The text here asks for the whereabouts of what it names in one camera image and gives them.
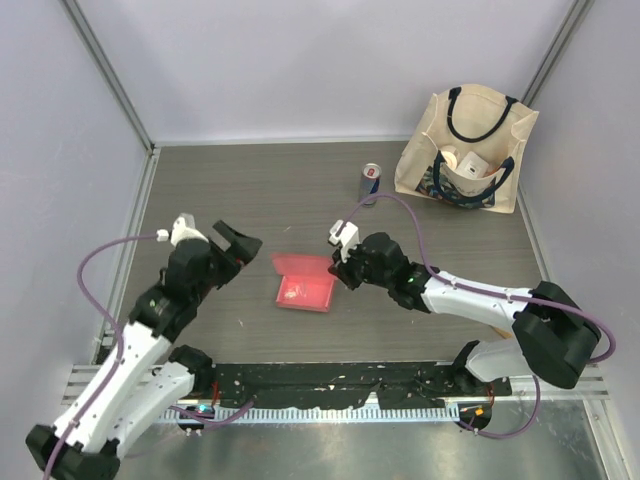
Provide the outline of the pink paper box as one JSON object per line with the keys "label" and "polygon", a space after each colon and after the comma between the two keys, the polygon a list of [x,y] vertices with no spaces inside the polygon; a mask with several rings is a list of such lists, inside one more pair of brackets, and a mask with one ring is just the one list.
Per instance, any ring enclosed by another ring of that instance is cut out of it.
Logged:
{"label": "pink paper box", "polygon": [[276,296],[280,308],[327,313],[330,309],[335,277],[329,257],[274,253],[271,260],[281,282]]}

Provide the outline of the clear plastic wrapper scrap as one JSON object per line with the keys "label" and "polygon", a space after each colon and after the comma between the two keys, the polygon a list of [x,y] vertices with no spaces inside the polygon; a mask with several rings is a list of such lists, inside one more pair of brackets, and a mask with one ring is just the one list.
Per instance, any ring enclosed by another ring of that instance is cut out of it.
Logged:
{"label": "clear plastic wrapper scrap", "polygon": [[307,285],[304,282],[287,284],[282,298],[286,301],[303,301],[307,299]]}

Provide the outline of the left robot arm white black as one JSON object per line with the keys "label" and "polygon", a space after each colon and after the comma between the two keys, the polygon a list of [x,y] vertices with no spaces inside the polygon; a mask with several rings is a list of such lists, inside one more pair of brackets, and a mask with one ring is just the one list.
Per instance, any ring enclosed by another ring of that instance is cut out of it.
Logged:
{"label": "left robot arm white black", "polygon": [[173,249],[159,279],[141,294],[124,326],[91,293],[115,345],[82,393],[52,424],[36,425],[26,445],[46,479],[112,479],[136,440],[185,396],[205,397],[216,371],[204,352],[175,341],[207,295],[232,281],[263,243],[217,221],[210,236],[192,216],[150,234]]}

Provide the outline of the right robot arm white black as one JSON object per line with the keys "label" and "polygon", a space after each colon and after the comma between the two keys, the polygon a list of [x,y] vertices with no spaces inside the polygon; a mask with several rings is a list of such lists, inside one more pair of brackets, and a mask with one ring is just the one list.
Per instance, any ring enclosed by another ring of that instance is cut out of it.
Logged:
{"label": "right robot arm white black", "polygon": [[554,283],[533,289],[467,283],[410,261],[384,232],[361,238],[353,224],[330,234],[328,242],[335,248],[329,271],[349,289],[375,285],[407,310],[464,317],[509,333],[501,341],[471,341],[458,354],[451,380],[462,394],[526,374],[572,389],[601,339],[594,321]]}

